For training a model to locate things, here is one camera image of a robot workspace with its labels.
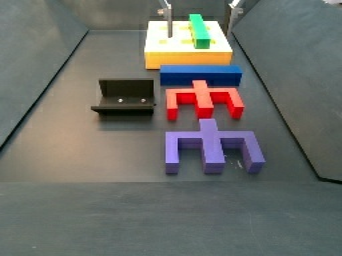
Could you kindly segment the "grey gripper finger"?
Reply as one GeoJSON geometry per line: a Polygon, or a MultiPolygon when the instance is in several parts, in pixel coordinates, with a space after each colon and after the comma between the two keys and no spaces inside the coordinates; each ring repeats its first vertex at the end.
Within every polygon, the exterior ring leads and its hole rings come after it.
{"type": "Polygon", "coordinates": [[[172,37],[172,5],[167,0],[157,0],[160,9],[157,15],[163,16],[167,21],[167,36],[172,37]]]}
{"type": "Polygon", "coordinates": [[[231,33],[233,22],[237,19],[239,15],[243,13],[243,4],[244,4],[244,0],[232,0],[232,2],[228,4],[227,33],[231,33]]]}

